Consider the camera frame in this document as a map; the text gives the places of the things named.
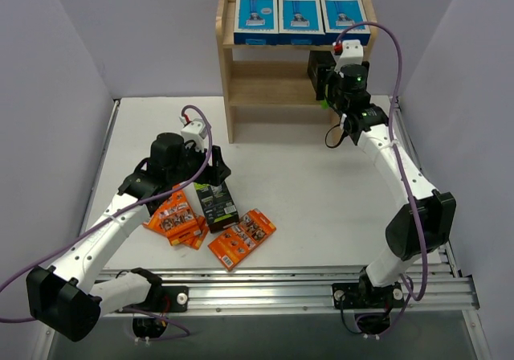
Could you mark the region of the blue Harry's razor box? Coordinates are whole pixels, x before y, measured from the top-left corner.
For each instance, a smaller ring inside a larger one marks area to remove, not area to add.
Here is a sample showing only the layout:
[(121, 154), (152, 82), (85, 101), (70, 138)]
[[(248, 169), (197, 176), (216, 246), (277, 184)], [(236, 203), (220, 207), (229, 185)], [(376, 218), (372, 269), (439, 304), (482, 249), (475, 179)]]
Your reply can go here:
[(278, 7), (279, 45), (324, 44), (320, 0), (278, 0)]
[(320, 0), (324, 45), (332, 45), (346, 28), (367, 20), (362, 0)]

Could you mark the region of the white Harry's razor blister pack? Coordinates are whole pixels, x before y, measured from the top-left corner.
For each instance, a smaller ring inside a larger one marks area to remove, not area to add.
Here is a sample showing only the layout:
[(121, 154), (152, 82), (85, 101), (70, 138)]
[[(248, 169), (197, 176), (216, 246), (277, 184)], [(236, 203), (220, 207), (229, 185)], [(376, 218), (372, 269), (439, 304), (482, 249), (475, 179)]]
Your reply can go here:
[(236, 45), (277, 45), (278, 0), (236, 0), (233, 37)]

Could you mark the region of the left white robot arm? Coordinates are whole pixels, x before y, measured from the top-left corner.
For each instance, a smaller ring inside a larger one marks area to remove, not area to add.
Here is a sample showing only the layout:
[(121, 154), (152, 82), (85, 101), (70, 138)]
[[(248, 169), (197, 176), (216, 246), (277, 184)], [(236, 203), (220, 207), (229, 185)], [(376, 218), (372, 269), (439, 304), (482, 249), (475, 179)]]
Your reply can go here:
[(102, 283), (96, 281), (106, 263), (125, 240), (179, 184), (217, 186), (230, 176), (219, 146), (201, 150), (176, 133), (161, 133), (113, 196), (83, 238), (48, 268), (36, 266), (26, 278), (31, 316), (73, 342), (92, 331), (98, 320), (130, 306), (152, 312), (165, 304), (162, 279), (134, 268)]

